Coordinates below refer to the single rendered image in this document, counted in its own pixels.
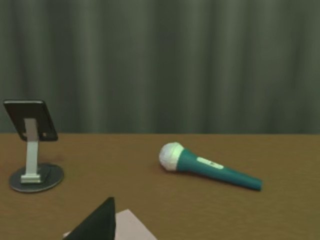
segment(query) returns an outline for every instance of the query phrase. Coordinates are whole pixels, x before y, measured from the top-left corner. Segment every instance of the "phone stand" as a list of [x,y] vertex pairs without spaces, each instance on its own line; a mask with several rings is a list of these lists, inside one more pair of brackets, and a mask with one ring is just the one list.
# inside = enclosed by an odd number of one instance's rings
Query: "phone stand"
[[26,164],[9,179],[12,189],[22,193],[36,193],[58,185],[64,178],[61,167],[50,163],[38,164],[39,131],[37,120],[24,119],[26,132]]

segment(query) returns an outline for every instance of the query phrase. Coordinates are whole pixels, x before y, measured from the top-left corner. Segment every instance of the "microphone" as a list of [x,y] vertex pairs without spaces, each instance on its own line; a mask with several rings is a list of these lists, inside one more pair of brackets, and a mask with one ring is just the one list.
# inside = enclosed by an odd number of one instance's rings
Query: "microphone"
[[260,179],[197,156],[178,142],[165,144],[159,161],[167,171],[191,172],[256,191],[261,191],[263,184]]

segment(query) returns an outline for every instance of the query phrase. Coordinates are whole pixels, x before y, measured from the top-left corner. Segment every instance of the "curtain fold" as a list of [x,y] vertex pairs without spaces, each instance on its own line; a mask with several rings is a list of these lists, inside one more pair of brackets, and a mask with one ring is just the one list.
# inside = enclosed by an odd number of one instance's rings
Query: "curtain fold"
[[45,100],[66,133],[319,133],[319,7],[1,0],[0,97]]

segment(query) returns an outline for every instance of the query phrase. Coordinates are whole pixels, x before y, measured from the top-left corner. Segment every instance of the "pink paper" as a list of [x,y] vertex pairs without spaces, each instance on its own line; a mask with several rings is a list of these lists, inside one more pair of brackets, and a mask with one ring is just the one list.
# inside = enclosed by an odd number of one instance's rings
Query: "pink paper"
[[157,240],[129,209],[117,213],[115,222],[115,240]]

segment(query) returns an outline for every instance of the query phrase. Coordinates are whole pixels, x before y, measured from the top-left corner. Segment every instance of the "teal handle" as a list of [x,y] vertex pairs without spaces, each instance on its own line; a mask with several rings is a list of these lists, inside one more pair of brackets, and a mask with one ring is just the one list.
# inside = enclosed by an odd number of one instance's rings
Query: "teal handle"
[[263,182],[258,178],[246,175],[216,163],[215,165],[210,165],[204,162],[199,161],[198,156],[187,149],[184,149],[179,157],[176,170],[204,175],[209,178],[221,180],[252,190],[261,191],[262,189]]

